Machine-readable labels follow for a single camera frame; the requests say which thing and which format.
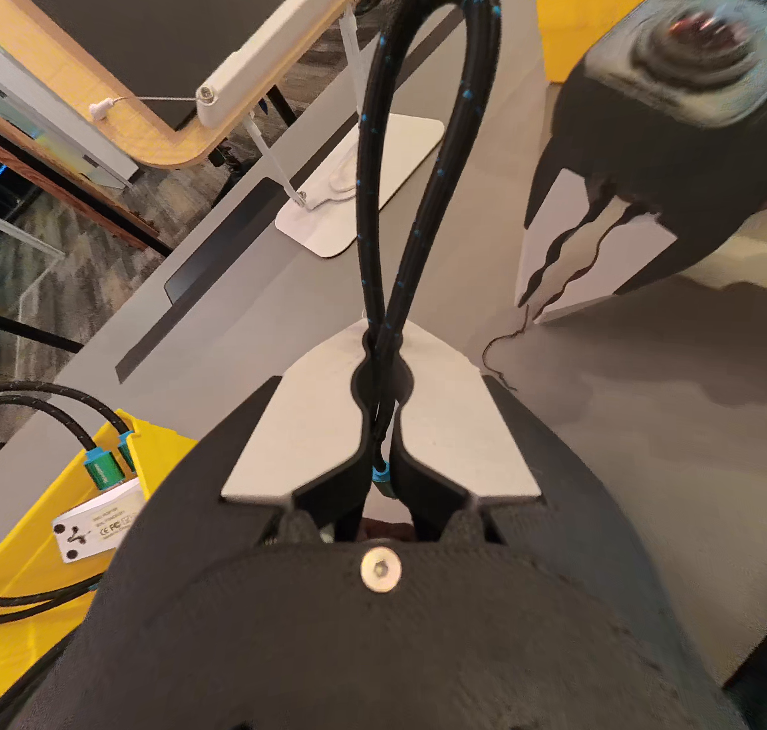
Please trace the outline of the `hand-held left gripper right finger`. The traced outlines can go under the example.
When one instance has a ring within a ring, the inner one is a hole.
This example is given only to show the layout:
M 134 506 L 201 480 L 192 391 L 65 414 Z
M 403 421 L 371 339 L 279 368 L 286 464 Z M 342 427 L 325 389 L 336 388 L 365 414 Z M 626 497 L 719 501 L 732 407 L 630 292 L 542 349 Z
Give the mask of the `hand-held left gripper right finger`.
M 396 368 L 393 485 L 413 510 L 542 496 L 483 375 L 466 356 L 421 327 L 405 327 Z

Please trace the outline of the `white adapter box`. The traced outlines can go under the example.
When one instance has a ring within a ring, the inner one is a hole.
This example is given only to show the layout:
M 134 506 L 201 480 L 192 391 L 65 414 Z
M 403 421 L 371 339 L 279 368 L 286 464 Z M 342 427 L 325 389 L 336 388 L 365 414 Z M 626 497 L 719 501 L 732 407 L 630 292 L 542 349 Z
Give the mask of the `white adapter box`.
M 116 549 L 146 504 L 139 477 L 101 492 L 52 521 L 64 563 Z

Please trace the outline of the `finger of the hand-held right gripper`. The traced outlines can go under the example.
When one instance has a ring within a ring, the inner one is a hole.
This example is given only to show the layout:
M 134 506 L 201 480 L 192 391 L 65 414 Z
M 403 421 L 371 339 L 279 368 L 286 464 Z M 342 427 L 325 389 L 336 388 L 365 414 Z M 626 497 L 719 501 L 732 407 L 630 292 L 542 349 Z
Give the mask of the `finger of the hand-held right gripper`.
M 624 201 L 606 186 L 589 197 L 584 179 L 562 170 L 525 229 L 515 289 L 525 313 L 570 313 L 609 292 L 600 246 L 624 216 Z
M 606 213 L 614 222 L 599 235 L 591 257 L 536 311 L 534 323 L 548 323 L 612 298 L 677 240 L 659 215 L 634 204 L 610 203 Z

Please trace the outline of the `yellow plastic bin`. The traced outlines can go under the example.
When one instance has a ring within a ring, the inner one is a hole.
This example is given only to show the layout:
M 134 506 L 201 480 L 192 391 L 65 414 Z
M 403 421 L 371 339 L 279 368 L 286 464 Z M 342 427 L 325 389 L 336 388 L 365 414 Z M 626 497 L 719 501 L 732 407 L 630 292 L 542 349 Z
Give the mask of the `yellow plastic bin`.
M 563 83 L 589 47 L 643 0 L 535 1 L 547 79 Z
M 148 501 L 197 441 L 122 410 L 117 414 L 129 433 L 120 435 L 105 423 L 94 441 L 115 454 L 121 483 L 139 477 Z M 2 541 L 2 728 L 63 654 L 117 550 L 64 563 L 54 539 L 57 516 L 104 492 L 87 473 L 86 457 L 78 453 Z

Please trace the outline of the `dark monitor with wooden back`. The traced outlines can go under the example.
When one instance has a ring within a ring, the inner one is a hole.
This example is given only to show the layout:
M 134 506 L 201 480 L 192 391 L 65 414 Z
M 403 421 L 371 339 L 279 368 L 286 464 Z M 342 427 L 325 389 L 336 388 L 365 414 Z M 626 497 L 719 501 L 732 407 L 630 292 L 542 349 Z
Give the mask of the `dark monitor with wooden back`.
M 202 160 L 353 0 L 8 0 L 4 48 L 142 165 Z

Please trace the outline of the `thin dark twist tie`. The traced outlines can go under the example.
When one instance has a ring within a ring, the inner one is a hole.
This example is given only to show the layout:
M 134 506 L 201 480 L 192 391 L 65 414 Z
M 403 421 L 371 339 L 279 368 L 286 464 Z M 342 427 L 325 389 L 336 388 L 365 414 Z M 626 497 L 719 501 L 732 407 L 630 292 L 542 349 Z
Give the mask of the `thin dark twist tie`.
M 527 303 L 524 305 L 524 313 L 523 313 L 523 321 L 522 323 L 510 333 L 504 333 L 502 335 L 498 335 L 494 338 L 492 338 L 484 347 L 482 355 L 481 355 L 481 361 L 482 361 L 482 367 L 485 371 L 485 374 L 492 376 L 496 381 L 498 381 L 505 390 L 511 392 L 511 393 L 517 393 L 519 390 L 517 387 L 513 386 L 507 377 L 505 376 L 505 373 L 501 371 L 500 369 L 494 367 L 491 364 L 491 361 L 489 360 L 490 352 L 492 349 L 501 343 L 507 343 L 511 342 L 519 337 L 521 337 L 523 334 L 526 333 L 526 331 L 529 328 L 529 322 L 530 322 L 530 304 Z

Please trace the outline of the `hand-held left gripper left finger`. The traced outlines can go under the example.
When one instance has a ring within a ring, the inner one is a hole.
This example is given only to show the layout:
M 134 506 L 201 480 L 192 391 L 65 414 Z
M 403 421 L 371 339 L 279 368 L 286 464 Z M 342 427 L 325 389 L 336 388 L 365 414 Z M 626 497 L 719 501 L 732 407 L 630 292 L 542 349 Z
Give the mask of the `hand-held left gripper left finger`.
M 222 488 L 225 501 L 287 505 L 352 462 L 369 426 L 367 330 L 356 320 L 284 372 Z

